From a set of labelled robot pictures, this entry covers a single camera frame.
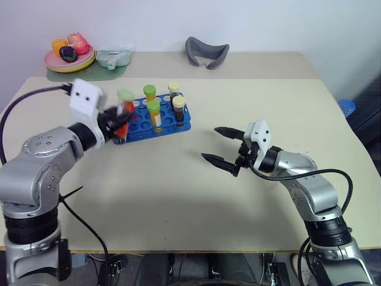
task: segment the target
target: table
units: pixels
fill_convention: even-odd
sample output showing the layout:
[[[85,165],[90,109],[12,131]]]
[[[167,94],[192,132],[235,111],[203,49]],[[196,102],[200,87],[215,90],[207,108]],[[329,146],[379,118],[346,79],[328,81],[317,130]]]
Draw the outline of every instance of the table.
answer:
[[[31,76],[45,77],[45,75],[46,67],[40,66]],[[217,70],[190,65],[185,52],[134,52],[122,77],[318,79],[320,76],[298,52],[231,52]]]
[[[100,150],[87,151],[65,175],[61,193],[85,186],[68,203],[101,234],[111,252],[299,249],[307,233],[280,183],[264,181],[245,169],[234,178],[200,156],[212,153],[234,161],[240,142],[220,136],[213,128],[244,130],[258,119],[267,120],[271,144],[309,155],[320,169],[342,169],[352,177],[354,194],[346,222],[360,247],[381,246],[381,179],[334,98],[302,55],[253,54],[251,60],[258,61],[256,57],[262,59],[262,66],[272,65],[278,57],[304,69],[287,76],[283,66],[278,69],[282,72],[266,71],[268,78],[263,79],[256,75],[260,67],[253,67],[238,79],[226,77],[223,69],[229,68],[228,62],[217,71],[185,66],[193,73],[179,78],[192,116],[190,131],[120,146],[109,142]],[[119,88],[139,98],[143,86],[151,83],[161,94],[169,79],[178,78],[168,73],[168,67],[162,68],[167,78],[130,74],[94,84],[109,95],[107,105],[116,104]],[[202,79],[195,77],[195,69]],[[54,85],[44,77],[30,77],[15,98]],[[55,91],[19,104],[4,131],[7,158],[16,156],[29,136],[71,125],[68,103],[69,97]],[[26,120],[31,128],[26,128]],[[342,204],[346,180],[336,174],[324,176],[338,190]],[[59,211],[62,237],[69,239],[74,252],[101,250],[74,217],[61,206]],[[5,234],[4,220],[0,234]]]

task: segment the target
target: gray object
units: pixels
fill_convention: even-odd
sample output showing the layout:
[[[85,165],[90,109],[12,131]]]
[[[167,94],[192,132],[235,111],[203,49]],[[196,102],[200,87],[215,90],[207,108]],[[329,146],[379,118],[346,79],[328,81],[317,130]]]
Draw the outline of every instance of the gray object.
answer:
[[[249,125],[249,130],[246,132],[255,130],[256,128]],[[248,137],[250,141],[245,141],[247,146],[250,147],[253,142],[257,142],[258,145],[263,143],[261,134],[257,133]],[[314,170],[317,170],[317,166],[308,156],[279,151],[271,176],[293,176]],[[288,189],[299,215],[305,222],[317,223],[342,216],[335,188],[321,175],[280,181],[280,183]],[[310,244],[318,257],[316,263],[321,263],[332,285],[342,285],[350,281],[367,281],[374,284],[354,237],[350,242],[340,246],[326,247],[316,245],[312,241]]]
[[[29,138],[19,155],[1,168],[3,214],[27,219],[54,209],[62,177],[82,157],[79,138],[67,128],[57,127]]]
[[[60,235],[60,223],[58,223],[57,229],[51,235],[31,244],[13,243],[6,235],[4,245],[8,283],[15,282],[31,271],[46,267],[58,268],[58,246],[55,242],[60,238]]]
[[[229,44],[221,46],[211,46],[201,42],[195,37],[189,37],[185,42],[185,50],[189,62],[194,66],[201,66],[196,57],[210,58],[214,61],[206,65],[207,69],[213,70],[219,67],[225,60],[229,51]]]
[[[108,70],[115,70],[116,67],[123,67],[130,63],[130,51],[98,51],[96,60],[101,67]]]
[[[28,275],[12,283],[10,286],[60,286],[60,283],[52,275],[37,273]]]
[[[75,253],[71,255],[71,268],[78,268],[88,263],[88,258],[83,253]]]

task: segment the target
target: yellow cap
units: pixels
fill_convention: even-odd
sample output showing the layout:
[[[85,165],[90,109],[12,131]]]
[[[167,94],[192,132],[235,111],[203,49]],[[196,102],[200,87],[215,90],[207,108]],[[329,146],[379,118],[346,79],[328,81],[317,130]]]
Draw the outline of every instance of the yellow cap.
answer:
[[[182,108],[185,105],[185,98],[178,95],[172,99],[173,106],[176,108]]]
[[[168,83],[168,90],[170,92],[176,92],[176,91],[179,91],[180,90],[180,83],[176,80],[171,80],[169,83]]]

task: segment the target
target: green tray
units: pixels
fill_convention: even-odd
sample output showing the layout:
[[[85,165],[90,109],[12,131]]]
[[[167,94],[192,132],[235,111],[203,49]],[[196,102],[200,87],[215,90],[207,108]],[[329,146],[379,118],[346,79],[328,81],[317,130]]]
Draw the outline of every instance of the green tray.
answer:
[[[72,82],[74,79],[83,79],[86,81],[102,81],[117,79],[124,75],[127,66],[116,67],[115,70],[108,70],[101,67],[97,61],[94,61],[91,65],[83,70],[76,71],[74,73],[57,73],[50,69],[46,71],[46,77],[51,82]]]

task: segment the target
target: green cap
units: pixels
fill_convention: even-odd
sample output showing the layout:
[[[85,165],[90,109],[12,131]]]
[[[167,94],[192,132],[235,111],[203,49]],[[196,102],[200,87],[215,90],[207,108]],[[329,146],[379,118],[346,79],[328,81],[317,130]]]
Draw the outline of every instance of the green cap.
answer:
[[[119,89],[118,98],[124,101],[133,101],[135,99],[135,96],[130,91],[127,91],[125,89]]]
[[[146,96],[156,96],[156,88],[154,85],[144,86],[143,91]]]
[[[149,112],[159,112],[160,111],[160,103],[156,100],[152,100],[147,103],[147,109]]]

